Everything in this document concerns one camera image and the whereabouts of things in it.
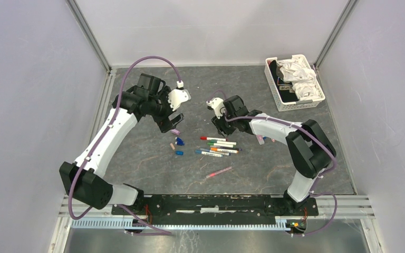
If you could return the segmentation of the purple highlighter cap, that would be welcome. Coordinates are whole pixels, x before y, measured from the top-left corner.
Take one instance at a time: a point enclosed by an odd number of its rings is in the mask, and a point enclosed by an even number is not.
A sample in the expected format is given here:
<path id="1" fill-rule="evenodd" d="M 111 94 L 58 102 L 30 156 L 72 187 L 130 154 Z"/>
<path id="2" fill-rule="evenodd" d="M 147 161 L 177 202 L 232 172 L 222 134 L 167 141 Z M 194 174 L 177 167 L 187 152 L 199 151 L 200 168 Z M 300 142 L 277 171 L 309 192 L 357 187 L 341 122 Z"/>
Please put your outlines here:
<path id="1" fill-rule="evenodd" d="M 170 132 L 173 133 L 173 134 L 175 134 L 175 135 L 179 135 L 179 134 L 180 134 L 180 131 L 177 130 L 177 129 L 172 129 Z"/>

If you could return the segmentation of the pink highlighter pen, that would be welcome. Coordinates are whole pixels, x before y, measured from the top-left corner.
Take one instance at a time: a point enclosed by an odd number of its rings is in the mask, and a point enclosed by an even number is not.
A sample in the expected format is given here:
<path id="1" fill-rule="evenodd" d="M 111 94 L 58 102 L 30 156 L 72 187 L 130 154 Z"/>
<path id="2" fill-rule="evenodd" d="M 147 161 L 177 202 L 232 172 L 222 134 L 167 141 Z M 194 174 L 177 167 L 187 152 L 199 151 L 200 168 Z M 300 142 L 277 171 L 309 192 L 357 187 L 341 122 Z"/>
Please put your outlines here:
<path id="1" fill-rule="evenodd" d="M 265 144 L 264 138 L 261 135 L 256 136 L 259 145 Z"/>

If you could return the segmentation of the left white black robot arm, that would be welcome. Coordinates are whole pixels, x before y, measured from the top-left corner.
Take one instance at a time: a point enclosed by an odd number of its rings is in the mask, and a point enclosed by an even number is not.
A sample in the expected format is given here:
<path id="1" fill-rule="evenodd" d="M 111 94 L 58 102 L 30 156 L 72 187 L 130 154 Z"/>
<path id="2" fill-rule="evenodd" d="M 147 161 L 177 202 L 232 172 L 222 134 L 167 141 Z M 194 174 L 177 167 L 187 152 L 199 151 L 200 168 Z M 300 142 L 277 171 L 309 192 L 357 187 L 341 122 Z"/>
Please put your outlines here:
<path id="1" fill-rule="evenodd" d="M 165 81 L 141 74 L 137 85 L 116 96 L 107 120 L 85 150 L 74 160 L 64 162 L 59 173 L 70 199 L 78 200 L 92 208 L 107 205 L 124 205 L 132 215 L 144 210 L 143 192 L 133 186 L 113 185 L 104 180 L 109 162 L 126 135 L 145 116 L 151 116 L 162 133 L 175 129 L 184 119 L 172 114 L 190 100 L 183 81 L 171 89 Z"/>

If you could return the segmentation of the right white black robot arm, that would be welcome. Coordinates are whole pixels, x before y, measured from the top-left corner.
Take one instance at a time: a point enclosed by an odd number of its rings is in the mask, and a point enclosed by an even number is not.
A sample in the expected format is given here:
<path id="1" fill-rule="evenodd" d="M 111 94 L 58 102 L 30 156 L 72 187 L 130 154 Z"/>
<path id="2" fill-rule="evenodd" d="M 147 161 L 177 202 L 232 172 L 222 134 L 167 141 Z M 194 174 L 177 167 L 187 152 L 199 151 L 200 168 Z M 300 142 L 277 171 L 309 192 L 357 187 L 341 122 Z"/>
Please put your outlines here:
<path id="1" fill-rule="evenodd" d="M 215 114 L 211 121 L 220 134 L 228 136 L 238 130 L 274 139 L 288 147 L 296 169 L 284 192 L 283 207 L 290 215 L 304 209 L 316 181 L 337 165 L 335 148 L 314 120 L 291 122 L 259 110 L 249 111 L 238 95 L 225 100 L 212 98 L 206 105 Z"/>

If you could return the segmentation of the red thin pen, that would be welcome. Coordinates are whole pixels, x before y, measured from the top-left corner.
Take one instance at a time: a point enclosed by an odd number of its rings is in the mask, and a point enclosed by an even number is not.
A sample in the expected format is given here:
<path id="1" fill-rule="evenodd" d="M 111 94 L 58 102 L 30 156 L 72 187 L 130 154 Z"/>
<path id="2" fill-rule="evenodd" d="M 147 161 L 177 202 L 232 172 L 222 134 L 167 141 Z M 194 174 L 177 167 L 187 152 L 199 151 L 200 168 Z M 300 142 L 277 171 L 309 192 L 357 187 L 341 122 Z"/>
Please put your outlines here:
<path id="1" fill-rule="evenodd" d="M 213 172 L 213 173 L 210 173 L 209 175 L 206 175 L 206 178 L 212 178 L 212 177 L 214 177 L 214 176 L 217 176 L 217 175 L 219 175 L 219 174 L 222 174 L 222 173 L 224 173 L 224 172 L 227 172 L 227 171 L 231 170 L 232 168 L 233 168 L 233 167 L 226 167 L 226 168 L 224 168 L 224 169 L 215 171 L 215 172 Z"/>

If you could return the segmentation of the green cap marker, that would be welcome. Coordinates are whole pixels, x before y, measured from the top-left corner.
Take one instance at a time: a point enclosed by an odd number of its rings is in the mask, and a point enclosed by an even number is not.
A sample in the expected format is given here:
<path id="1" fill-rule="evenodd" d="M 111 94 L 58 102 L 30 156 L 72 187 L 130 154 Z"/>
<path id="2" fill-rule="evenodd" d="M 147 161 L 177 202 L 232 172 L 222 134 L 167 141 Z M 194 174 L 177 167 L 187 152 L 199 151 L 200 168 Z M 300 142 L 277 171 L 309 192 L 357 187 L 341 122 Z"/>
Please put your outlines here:
<path id="1" fill-rule="evenodd" d="M 219 140 L 210 140 L 208 143 L 210 143 L 211 145 L 222 145 L 226 147 L 234 147 L 237 145 L 236 142 L 219 141 Z"/>

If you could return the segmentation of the orange cap marker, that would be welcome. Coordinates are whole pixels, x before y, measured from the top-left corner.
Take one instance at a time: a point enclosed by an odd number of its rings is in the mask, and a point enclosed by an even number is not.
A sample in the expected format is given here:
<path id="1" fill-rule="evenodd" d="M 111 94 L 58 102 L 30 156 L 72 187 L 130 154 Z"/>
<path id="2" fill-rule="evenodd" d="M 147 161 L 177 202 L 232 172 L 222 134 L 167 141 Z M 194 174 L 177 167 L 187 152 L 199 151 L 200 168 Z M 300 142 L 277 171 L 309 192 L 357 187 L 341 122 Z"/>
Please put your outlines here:
<path id="1" fill-rule="evenodd" d="M 237 149 L 225 149 L 225 148 L 217 148 L 217 147 L 210 148 L 210 149 L 213 151 L 216 151 L 216 152 L 225 152 L 225 153 L 238 153 L 239 152 L 239 150 L 237 150 Z"/>

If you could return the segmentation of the white plastic basket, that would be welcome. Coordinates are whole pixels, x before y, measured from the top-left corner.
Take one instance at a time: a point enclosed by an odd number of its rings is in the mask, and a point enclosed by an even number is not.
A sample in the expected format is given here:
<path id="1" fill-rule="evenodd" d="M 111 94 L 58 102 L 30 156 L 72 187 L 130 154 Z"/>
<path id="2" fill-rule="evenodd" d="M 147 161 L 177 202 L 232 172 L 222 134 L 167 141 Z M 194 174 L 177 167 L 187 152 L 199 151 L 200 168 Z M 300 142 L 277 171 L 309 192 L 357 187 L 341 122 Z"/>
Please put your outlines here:
<path id="1" fill-rule="evenodd" d="M 284 60 L 267 58 L 264 73 L 281 112 L 314 108 L 325 100 L 317 74 L 303 54 Z"/>

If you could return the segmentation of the crumpled white cloth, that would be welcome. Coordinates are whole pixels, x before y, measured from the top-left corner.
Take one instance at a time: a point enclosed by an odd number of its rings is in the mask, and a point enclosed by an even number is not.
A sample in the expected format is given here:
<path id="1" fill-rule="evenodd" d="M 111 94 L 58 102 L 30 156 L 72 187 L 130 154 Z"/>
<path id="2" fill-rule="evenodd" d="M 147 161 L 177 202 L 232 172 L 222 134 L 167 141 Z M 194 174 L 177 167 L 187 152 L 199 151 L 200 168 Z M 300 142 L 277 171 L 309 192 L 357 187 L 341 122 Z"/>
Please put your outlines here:
<path id="1" fill-rule="evenodd" d="M 320 99 L 316 85 L 316 73 L 302 54 L 292 55 L 291 59 L 277 60 L 283 74 L 283 81 L 291 82 L 299 101 Z"/>

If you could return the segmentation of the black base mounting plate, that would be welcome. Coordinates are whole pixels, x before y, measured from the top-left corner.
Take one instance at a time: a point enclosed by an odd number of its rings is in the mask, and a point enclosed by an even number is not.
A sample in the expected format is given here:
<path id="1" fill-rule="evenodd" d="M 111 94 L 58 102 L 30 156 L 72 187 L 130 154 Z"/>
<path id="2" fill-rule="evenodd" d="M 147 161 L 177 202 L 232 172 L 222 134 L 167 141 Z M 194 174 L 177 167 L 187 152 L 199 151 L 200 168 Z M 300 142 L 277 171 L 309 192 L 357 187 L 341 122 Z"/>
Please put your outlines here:
<path id="1" fill-rule="evenodd" d="M 273 225 L 276 217 L 318 216 L 315 198 L 271 194 L 153 194 L 129 208 L 152 225 Z"/>

